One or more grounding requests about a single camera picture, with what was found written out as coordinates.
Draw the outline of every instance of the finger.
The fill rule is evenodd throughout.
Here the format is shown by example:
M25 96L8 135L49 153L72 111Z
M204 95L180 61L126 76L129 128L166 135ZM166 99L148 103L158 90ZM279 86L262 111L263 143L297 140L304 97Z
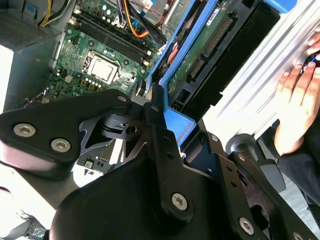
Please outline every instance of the finger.
M313 78L306 89L302 106L306 109L309 114L318 112L319 110L319 90L320 90L320 67L314 70Z
M313 77L315 68L316 68L316 64L313 61L308 63L303 75L299 78L293 90L293 93L290 99L291 104L296 106L301 105L304 99L305 93L307 91L308 85Z
M283 103L289 103L294 86L295 86L295 83L296 83L298 75L301 71L301 68L302 68L301 64L296 65L294 67L294 69L292 70L290 76L285 81L285 84L284 84L282 92L281 92L281 101Z
M320 34L318 33L318 34L314 35L312 38L310 38L310 40L308 41L308 45L312 46L313 44L315 44L319 40L320 40Z
M280 78L278 85L276 87L276 92L275 94L278 95L279 93L282 92L282 89L284 88L284 85L289 77L290 73L288 71L286 71Z
M314 54L318 51L320 51L320 41L317 41L315 44L312 45L312 47L308 48L306 53L311 55L311 54Z

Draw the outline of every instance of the blue plastic bracket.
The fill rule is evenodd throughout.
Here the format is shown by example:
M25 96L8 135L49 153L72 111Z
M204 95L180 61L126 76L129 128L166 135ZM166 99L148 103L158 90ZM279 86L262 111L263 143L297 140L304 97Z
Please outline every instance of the blue plastic bracket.
M297 4L297 0L264 0L264 1L281 14L287 14Z
M167 125L167 128L174 132L176 141L178 146L180 146L184 140L188 137L191 131L196 127L196 122L191 119L190 117L172 109L168 103L168 89L167 84L169 80L172 78L176 70L178 69L179 65L187 55L189 49L191 48L194 41L197 39L198 35L202 31L203 27L208 21L208 18L211 16L213 9L215 8L218 0L208 0L207 4L205 5L203 11L201 12L199 18L197 19L196 23L194 24L193 28L191 29L188 37L186 38L184 44L180 48L178 54L176 55L173 63L170 65L162 79L160 80L159 84L164 89L164 118ZM280 13L288 13L296 4L297 0L265 0L266 3L271 5L274 9L276 9ZM178 27L176 28L172 38L168 41L166 48L164 49L163 53L166 53L169 50L171 43L176 38L179 30L182 28L185 19L188 16L189 11L191 10L195 0L192 0L186 13L184 14L182 20L180 21ZM152 75L156 71L157 67L160 65L161 61L163 60L165 54L162 54L157 63L155 64L154 68L152 69L151 73L147 77L146 80L146 90L148 90L152 85Z

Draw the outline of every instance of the circuit board chip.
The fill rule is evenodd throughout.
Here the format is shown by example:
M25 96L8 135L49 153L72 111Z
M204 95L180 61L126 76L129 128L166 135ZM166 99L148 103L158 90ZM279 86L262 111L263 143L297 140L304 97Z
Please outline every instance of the circuit board chip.
M84 61L82 71L94 76L110 85L116 80L118 70L121 69L119 61L113 61L96 51L90 51Z

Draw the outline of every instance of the silver screw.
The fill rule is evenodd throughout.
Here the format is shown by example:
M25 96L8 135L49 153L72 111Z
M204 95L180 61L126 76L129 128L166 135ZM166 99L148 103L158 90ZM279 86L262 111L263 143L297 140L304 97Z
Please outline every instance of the silver screw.
M249 222L246 218L240 217L239 223L241 228L249 235L253 235L255 233L254 227L251 222Z
M245 156L243 156L242 154L238 154L238 157L242 160L242 161L245 161L246 160L246 157Z
M13 132L20 137L31 137L35 135L36 128L28 123L20 123L14 126Z
M126 102L127 101L127 99L124 97L124 96L118 96L118 99L120 100L120 101L122 101L122 102Z
M172 195L172 203L173 205L175 205L175 207L181 211L185 211L188 207L188 202L186 200L186 198L181 195L180 193L174 193Z
M66 139L56 138L51 142L51 147L53 150L55 150L57 152L65 153L70 150L71 144Z
M213 141L215 141L215 142L218 142L219 141L219 139L217 138L217 136L215 136L215 135L211 135L211 138L212 138L212 140Z
M159 112L159 108L158 108L157 106L151 105L151 108L152 108L153 110L155 110L156 112Z
M293 233L293 237L294 237L295 240L304 240L304 239L302 238L302 236L301 236L299 233L297 233L297 232L294 232L294 233Z

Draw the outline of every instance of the yellow wire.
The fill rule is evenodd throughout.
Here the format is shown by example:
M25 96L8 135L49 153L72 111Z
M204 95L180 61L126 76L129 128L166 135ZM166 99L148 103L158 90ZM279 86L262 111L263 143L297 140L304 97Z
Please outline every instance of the yellow wire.
M47 23L51 13L51 0L48 0L48 8L46 9L46 14L43 19L43 22L40 24L41 27L44 27L44 25Z
M123 2L124 2L124 13L125 13L125 15L127 16L128 24L129 24L129 27L130 27L130 29L131 29L131 32L132 32L133 35L135 35L137 38L140 38L140 39L144 38L145 36L147 36L147 35L149 34L149 32L148 32L148 31L144 31L144 32L141 33L141 34L138 34L138 33L136 32L136 30L134 29L134 27L133 27L133 25L132 25L132 23L131 23L130 13L129 13L129 9L128 9L128 6L127 6L127 0L124 0Z

